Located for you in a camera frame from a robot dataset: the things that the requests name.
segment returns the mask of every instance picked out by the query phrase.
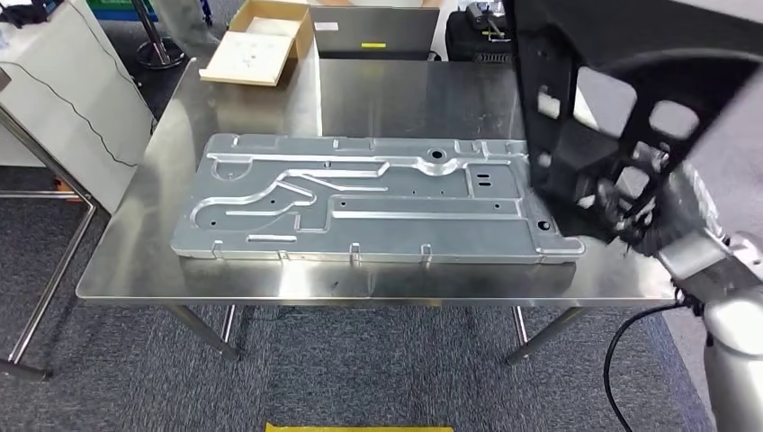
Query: table top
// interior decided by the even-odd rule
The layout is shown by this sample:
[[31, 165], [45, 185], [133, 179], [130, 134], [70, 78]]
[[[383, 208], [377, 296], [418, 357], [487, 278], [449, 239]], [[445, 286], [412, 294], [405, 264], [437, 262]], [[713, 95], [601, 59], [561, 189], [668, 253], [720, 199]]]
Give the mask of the table top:
[[98, 302], [504, 302], [604, 306], [669, 302], [654, 259], [584, 238], [575, 265], [501, 265], [459, 274], [382, 265], [337, 280], [310, 262], [201, 260], [170, 248], [204, 146], [217, 132], [292, 136], [523, 139], [513, 72], [472, 63], [317, 60], [289, 64], [277, 87], [203, 82], [192, 60], [76, 288]]

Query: black cable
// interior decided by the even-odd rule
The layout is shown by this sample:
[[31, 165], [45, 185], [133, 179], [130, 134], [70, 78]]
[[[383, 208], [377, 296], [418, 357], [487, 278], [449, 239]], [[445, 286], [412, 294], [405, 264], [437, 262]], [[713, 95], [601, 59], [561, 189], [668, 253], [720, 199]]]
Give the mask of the black cable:
[[47, 87], [47, 88], [48, 88], [48, 89], [49, 89], [49, 90], [50, 90], [50, 91], [51, 91], [51, 92], [52, 92], [52, 93], [53, 93], [55, 96], [57, 96], [57, 97], [58, 97], [58, 99], [60, 99], [60, 100], [64, 101], [64, 102], [65, 102], [65, 103], [67, 103], [69, 106], [71, 106], [71, 108], [72, 108], [72, 111], [74, 111], [74, 113], [75, 113], [76, 115], [78, 115], [78, 116], [79, 116], [79, 117], [80, 117], [82, 120], [84, 120], [84, 121], [87, 123], [87, 125], [88, 125], [88, 126], [90, 126], [90, 130], [91, 130], [91, 131], [93, 131], [93, 133], [94, 133], [95, 135], [97, 135], [97, 136], [98, 136], [98, 138], [101, 140], [101, 145], [103, 146], [103, 149], [104, 149], [104, 150], [106, 150], [106, 153], [108, 153], [108, 154], [109, 154], [109, 156], [111, 156], [111, 157], [112, 157], [112, 160], [113, 160], [114, 162], [116, 162], [116, 163], [118, 163], [118, 164], [122, 164], [122, 165], [124, 165], [124, 166], [126, 166], [126, 167], [130, 167], [130, 168], [132, 168], [132, 167], [135, 167], [135, 166], [136, 166], [136, 164], [129, 164], [129, 163], [127, 163], [127, 162], [123, 161], [123, 160], [119, 160], [119, 159], [118, 159], [116, 156], [114, 156], [114, 154], [112, 153], [112, 151], [111, 151], [111, 150], [109, 150], [109, 146], [107, 146], [107, 145], [106, 145], [106, 141], [103, 139], [103, 135], [101, 135], [101, 133], [100, 133], [100, 132], [98, 132], [98, 130], [95, 130], [95, 127], [93, 127], [93, 124], [90, 122], [90, 119], [88, 119], [87, 117], [85, 117], [84, 115], [82, 115], [82, 113], [81, 113], [80, 111], [78, 111], [78, 110], [77, 110], [77, 108], [74, 106], [74, 104], [73, 104], [73, 103], [71, 103], [71, 102], [70, 102], [70, 101], [69, 101], [67, 98], [65, 98], [64, 96], [62, 96], [62, 95], [58, 94], [58, 92], [56, 91], [56, 89], [54, 89], [52, 86], [50, 86], [50, 84], [48, 84], [48, 83], [46, 83], [45, 81], [42, 81], [41, 79], [39, 79], [39, 78], [37, 78], [36, 76], [32, 75], [32, 74], [31, 74], [31, 73], [30, 73], [28, 70], [26, 70], [26, 67], [24, 67], [24, 66], [22, 66], [22, 65], [20, 65], [20, 64], [18, 64], [18, 63], [13, 63], [12, 61], [4, 61], [4, 60], [2, 60], [2, 61], [0, 61], [0, 65], [14, 65], [14, 66], [16, 66], [17, 68], [21, 69], [21, 70], [22, 70], [22, 71], [23, 71], [23, 72], [24, 72], [24, 73], [25, 73], [27, 76], [29, 76], [29, 78], [31, 78], [31, 79], [33, 79], [33, 80], [37, 81], [38, 83], [40, 83], [40, 84], [42, 84], [42, 85], [46, 86], [46, 87]]
[[122, 77], [122, 79], [124, 79], [130, 84], [130, 87], [132, 87], [135, 93], [138, 94], [138, 98], [143, 102], [144, 105], [146, 105], [146, 108], [148, 109], [148, 111], [153, 115], [153, 111], [151, 111], [151, 107], [148, 106], [146, 99], [144, 99], [143, 95], [140, 94], [140, 91], [138, 91], [138, 87], [135, 85], [135, 81], [132, 79], [132, 77], [126, 77], [125, 75], [122, 74], [121, 70], [119, 69], [119, 64], [117, 63], [117, 59], [114, 58], [112, 53], [109, 52], [109, 50], [107, 50], [106, 47], [104, 47], [104, 45], [101, 43], [101, 40], [98, 39], [98, 36], [95, 34], [93, 29], [90, 28], [90, 24], [87, 22], [87, 19], [85, 18], [85, 16], [82, 15], [81, 12], [79, 12], [79, 9], [77, 9], [72, 2], [69, 2], [69, 5], [72, 7], [72, 9], [75, 10], [76, 14], [79, 15], [80, 18], [82, 18], [82, 22], [85, 24], [85, 27], [90, 32], [90, 34], [93, 35], [93, 39], [95, 39], [95, 41], [98, 43], [98, 46], [101, 47], [101, 50], [103, 50], [103, 52], [105, 52], [106, 55], [109, 56], [109, 59], [112, 60], [112, 62], [114, 63], [114, 68], [117, 70], [117, 73], [120, 75], [120, 77]]
[[615, 398], [612, 396], [612, 385], [609, 382], [609, 369], [612, 364], [612, 356], [615, 353], [617, 342], [620, 341], [620, 338], [623, 336], [623, 333], [625, 333], [625, 331], [629, 327], [631, 327], [631, 325], [634, 322], [655, 313], [670, 311], [673, 309], [685, 308], [685, 307], [686, 305], [684, 303], [675, 303], [675, 304], [669, 304], [666, 306], [659, 306], [657, 308], [643, 310], [633, 315], [631, 318], [627, 319], [620, 326], [620, 328], [617, 329], [617, 331], [615, 332], [615, 335], [612, 337], [612, 341], [609, 343], [609, 349], [606, 350], [606, 355], [604, 356], [604, 391], [606, 392], [606, 399], [609, 401], [609, 405], [612, 407], [612, 411], [615, 412], [617, 419], [620, 420], [620, 424], [623, 425], [623, 429], [625, 429], [627, 432], [633, 432], [633, 429], [631, 429], [631, 427], [628, 425], [628, 422], [625, 420], [625, 417], [623, 417], [623, 413], [620, 412], [620, 409], [617, 408], [617, 402], [615, 402]]

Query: metal bracket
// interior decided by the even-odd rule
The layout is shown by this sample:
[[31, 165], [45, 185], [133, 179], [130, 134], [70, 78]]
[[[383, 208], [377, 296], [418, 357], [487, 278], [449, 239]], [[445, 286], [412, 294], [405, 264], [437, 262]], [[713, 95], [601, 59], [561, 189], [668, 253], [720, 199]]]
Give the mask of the metal bracket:
[[[504, 6], [515, 33], [533, 188], [562, 234], [638, 244], [669, 174], [758, 70], [763, 26], [669, 0], [504, 0]], [[575, 119], [583, 67], [635, 90], [620, 136]], [[694, 129], [677, 137], [653, 127], [662, 101], [691, 110]], [[640, 143], [660, 154], [659, 164], [634, 155]], [[648, 178], [639, 193], [616, 186], [627, 167]]]

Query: yellow tape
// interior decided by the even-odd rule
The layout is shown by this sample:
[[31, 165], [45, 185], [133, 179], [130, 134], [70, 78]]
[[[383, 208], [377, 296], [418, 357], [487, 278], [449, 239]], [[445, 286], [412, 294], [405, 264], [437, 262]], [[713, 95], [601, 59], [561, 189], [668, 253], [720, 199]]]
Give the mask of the yellow tape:
[[273, 426], [265, 423], [265, 432], [453, 432], [452, 427], [402, 426], [402, 427], [319, 427], [319, 426]]

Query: aluminum plate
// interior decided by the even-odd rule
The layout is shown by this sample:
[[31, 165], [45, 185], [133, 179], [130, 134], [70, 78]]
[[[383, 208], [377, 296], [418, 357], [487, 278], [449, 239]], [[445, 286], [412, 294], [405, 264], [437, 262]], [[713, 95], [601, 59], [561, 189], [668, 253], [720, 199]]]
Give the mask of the aluminum plate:
[[556, 264], [584, 252], [528, 189], [519, 140], [213, 135], [180, 256]]

